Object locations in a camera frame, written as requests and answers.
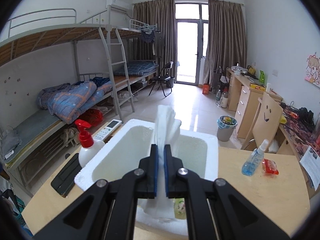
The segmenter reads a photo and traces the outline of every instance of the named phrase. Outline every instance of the bed ladder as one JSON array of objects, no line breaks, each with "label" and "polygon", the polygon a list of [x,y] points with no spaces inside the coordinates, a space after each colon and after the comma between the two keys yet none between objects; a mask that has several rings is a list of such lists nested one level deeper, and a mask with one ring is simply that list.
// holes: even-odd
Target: bed ladder
[{"label": "bed ladder", "polygon": [[[120,109],[120,106],[122,104],[124,104],[126,101],[130,100],[132,112],[134,112],[133,95],[131,93],[130,80],[129,80],[129,74],[128,74],[128,68],[127,68],[127,60],[125,58],[124,46],[123,46],[122,39],[120,37],[118,29],[117,28],[115,29],[115,32],[116,32],[116,35],[117,35],[117,38],[118,38],[118,43],[111,43],[110,33],[112,31],[112,26],[107,25],[106,26],[106,31],[108,32],[107,33],[107,41],[106,41],[106,39],[105,39],[105,37],[103,35],[102,29],[99,28],[99,34],[100,34],[100,37],[102,39],[102,43],[103,43],[105,52],[107,54],[107,61],[108,61],[108,68],[109,68],[109,78],[110,78],[110,80],[112,82],[112,93],[111,93],[111,96],[113,97],[113,102],[114,102],[114,105],[115,105],[115,112],[116,112],[116,115],[119,114],[119,118],[123,122],[123,117],[122,117],[122,113],[121,113],[121,109]],[[113,45],[117,45],[117,46],[120,45],[121,46],[122,61],[112,63],[111,46],[113,46]],[[113,68],[112,68],[112,66],[119,65],[119,64],[124,64],[125,80],[121,81],[118,84],[122,84],[122,83],[126,82],[127,83],[127,87],[128,87],[128,92],[129,92],[129,98],[125,99],[121,103],[119,103],[118,94],[117,94],[117,88],[116,88],[117,84],[116,84],[115,78],[113,76]]]}]

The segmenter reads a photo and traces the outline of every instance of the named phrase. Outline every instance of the white foam container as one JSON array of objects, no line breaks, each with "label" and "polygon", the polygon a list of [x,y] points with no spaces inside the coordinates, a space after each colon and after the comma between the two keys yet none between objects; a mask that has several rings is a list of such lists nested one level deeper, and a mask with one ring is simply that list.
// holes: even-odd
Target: white foam container
[{"label": "white foam container", "polygon": [[[154,143],[155,124],[142,120],[129,120],[92,160],[77,174],[75,183],[87,190],[98,179],[113,181],[139,166],[140,159],[150,155]],[[218,139],[214,135],[180,130],[177,157],[183,166],[201,178],[218,177]],[[186,220],[173,219],[166,223],[152,218],[137,208],[137,227],[170,238],[188,238]]]}]

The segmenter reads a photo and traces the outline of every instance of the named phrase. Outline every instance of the brown curtain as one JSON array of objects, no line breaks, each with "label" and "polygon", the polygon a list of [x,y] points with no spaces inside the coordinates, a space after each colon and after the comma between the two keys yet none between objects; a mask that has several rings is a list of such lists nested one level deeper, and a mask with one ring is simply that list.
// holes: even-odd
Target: brown curtain
[{"label": "brown curtain", "polygon": [[[173,61],[173,68],[169,72],[170,76],[176,77],[177,45],[176,45],[176,25],[175,25],[175,3],[174,0],[154,0],[136,3],[133,7],[133,18],[135,20],[158,25],[158,31],[164,39],[164,49],[161,57],[160,69],[163,65]],[[133,59],[156,59],[152,51],[152,43],[146,43],[137,39],[133,43]]]},{"label": "brown curtain", "polygon": [[247,57],[246,37],[240,4],[209,0],[209,37],[204,61],[204,83],[211,87],[213,73],[219,66],[226,70],[234,63],[245,67]]}]

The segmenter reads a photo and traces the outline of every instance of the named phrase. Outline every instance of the gray bed sheet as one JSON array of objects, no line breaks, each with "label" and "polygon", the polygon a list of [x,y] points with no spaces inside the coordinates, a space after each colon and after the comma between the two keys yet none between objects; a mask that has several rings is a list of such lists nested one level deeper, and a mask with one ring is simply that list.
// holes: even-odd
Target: gray bed sheet
[{"label": "gray bed sheet", "polygon": [[58,120],[60,119],[56,115],[51,115],[48,110],[41,109],[14,128],[18,132],[22,144],[15,148],[14,154],[4,160],[5,164],[11,162],[28,143]]}]

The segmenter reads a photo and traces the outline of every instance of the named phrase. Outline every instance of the air conditioner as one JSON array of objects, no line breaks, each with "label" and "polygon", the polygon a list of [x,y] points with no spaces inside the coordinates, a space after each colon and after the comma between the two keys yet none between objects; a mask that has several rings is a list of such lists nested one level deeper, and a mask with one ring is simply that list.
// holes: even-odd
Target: air conditioner
[{"label": "air conditioner", "polygon": [[131,8],[131,4],[122,2],[120,0],[107,0],[106,9],[108,9],[108,5],[110,5],[111,8],[118,9],[124,12],[128,12]]}]

